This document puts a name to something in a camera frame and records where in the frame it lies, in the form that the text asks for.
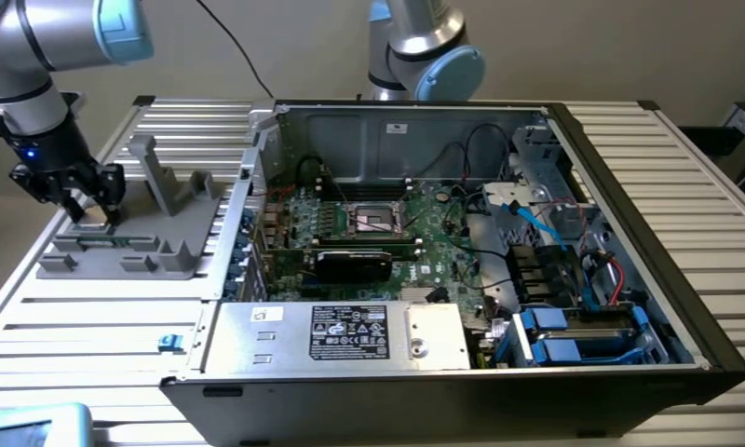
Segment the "power supply label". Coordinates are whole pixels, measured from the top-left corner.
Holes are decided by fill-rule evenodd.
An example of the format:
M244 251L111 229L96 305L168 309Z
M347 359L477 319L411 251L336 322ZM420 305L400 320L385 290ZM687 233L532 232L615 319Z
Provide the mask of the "power supply label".
M315 360L389 358L389 326L384 305L312 307L309 356Z

